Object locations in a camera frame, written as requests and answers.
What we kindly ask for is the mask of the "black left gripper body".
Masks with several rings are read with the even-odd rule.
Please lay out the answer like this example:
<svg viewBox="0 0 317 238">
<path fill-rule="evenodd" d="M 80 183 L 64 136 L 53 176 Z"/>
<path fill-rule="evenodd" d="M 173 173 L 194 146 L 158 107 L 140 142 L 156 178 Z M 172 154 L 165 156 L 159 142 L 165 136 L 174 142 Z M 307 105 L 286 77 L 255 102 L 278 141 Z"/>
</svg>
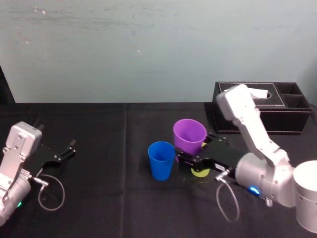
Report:
<svg viewBox="0 0 317 238">
<path fill-rule="evenodd" d="M 51 147 L 41 144 L 25 162 L 25 170 L 36 177 L 46 166 L 58 164 L 62 161 L 61 155 Z"/>
</svg>

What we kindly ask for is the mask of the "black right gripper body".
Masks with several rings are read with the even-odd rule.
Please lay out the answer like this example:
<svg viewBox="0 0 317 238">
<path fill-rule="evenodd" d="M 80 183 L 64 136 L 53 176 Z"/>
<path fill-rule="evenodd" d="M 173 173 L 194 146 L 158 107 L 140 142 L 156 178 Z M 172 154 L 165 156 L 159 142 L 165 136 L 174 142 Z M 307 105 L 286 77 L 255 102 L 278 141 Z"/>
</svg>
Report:
<svg viewBox="0 0 317 238">
<path fill-rule="evenodd" d="M 236 168 L 244 152 L 229 148 L 225 142 L 213 140 L 203 146 L 197 155 L 197 170 L 212 169 L 218 172 L 229 170 L 228 176 L 236 179 Z"/>
</svg>

